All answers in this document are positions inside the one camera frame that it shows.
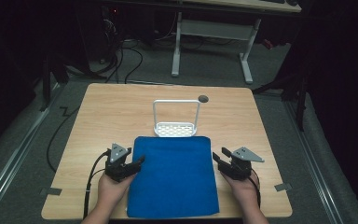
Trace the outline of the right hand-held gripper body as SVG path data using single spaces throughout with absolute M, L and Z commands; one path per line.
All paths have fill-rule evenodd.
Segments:
M 231 161 L 228 162 L 230 168 L 221 173 L 231 177 L 234 180 L 245 180 L 251 175 L 253 170 L 252 162 L 264 162 L 260 156 L 256 155 L 247 147 L 240 147 L 231 151 Z

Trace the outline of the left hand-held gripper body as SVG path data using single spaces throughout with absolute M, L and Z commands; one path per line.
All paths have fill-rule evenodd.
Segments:
M 127 164 L 127 149 L 113 143 L 108 151 L 108 159 L 105 163 L 105 173 L 113 180 L 121 182 L 124 178 L 124 166 Z

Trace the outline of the blue cloth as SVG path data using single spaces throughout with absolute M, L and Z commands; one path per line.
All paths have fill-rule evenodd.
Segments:
M 209 138 L 139 136 L 132 158 L 145 161 L 131 182 L 129 217 L 166 219 L 219 212 Z

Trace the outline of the person's right hand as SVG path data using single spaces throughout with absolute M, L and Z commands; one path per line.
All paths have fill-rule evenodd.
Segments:
M 234 180 L 225 174 L 222 174 L 222 177 L 230 185 L 232 194 L 245 215 L 260 209 L 259 178 L 255 171 L 245 180 Z

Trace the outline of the person's left hand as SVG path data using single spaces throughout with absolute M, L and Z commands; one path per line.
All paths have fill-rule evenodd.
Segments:
M 117 182 L 108 175 L 103 174 L 98 183 L 97 207 L 111 214 L 124 197 L 134 178 L 135 175 L 131 175 Z

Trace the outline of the dark metal stand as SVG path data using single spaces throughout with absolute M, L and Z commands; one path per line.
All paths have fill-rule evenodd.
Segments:
M 66 67 L 61 59 L 54 54 L 48 54 L 43 61 L 42 94 L 44 103 L 41 107 L 42 111 L 45 111 L 51 103 L 52 77 L 54 77 L 59 84 L 66 84 L 69 80 Z
M 252 90 L 253 94 L 260 94 L 267 90 L 282 89 L 281 99 L 283 101 L 296 101 L 295 121 L 300 131 L 304 131 L 303 119 L 306 109 L 308 76 L 291 75 L 288 77 L 278 78 L 270 83 Z

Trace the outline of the white-framed wooden desk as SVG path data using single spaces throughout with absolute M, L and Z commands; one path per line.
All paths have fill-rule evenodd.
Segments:
M 173 0 L 179 7 L 225 7 L 229 9 L 246 9 L 259 13 L 278 13 L 291 15 L 300 13 L 302 8 L 296 0 Z M 239 53 L 242 73 L 247 84 L 253 83 L 248 58 L 255 42 L 260 23 L 260 16 L 251 19 L 249 24 L 209 19 L 184 19 L 181 9 L 176 14 L 175 48 L 172 58 L 172 76 L 180 74 L 181 39 L 183 35 L 211 37 L 245 41 L 243 52 Z

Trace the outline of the metal floor rail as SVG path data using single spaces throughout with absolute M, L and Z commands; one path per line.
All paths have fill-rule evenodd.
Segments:
M 300 130 L 296 123 L 295 106 L 292 103 L 284 103 L 283 106 L 296 131 L 297 138 L 299 139 L 301 145 L 302 153 L 304 154 L 305 163 L 308 166 L 310 176 L 318 192 L 319 198 L 323 204 L 324 211 L 328 216 L 330 224 L 343 224 L 342 216 L 337 209 L 337 205 L 335 203 L 330 188 L 327 186 L 327 183 L 324 179 L 324 175 L 317 161 L 315 160 L 315 157 L 310 147 L 310 143 L 305 133 Z
M 35 90 L 37 96 L 14 119 L 0 137 L 0 201 L 25 160 L 29 146 L 49 113 L 49 106 L 60 96 L 65 85 L 52 86 L 50 102 L 42 96 L 42 88 Z

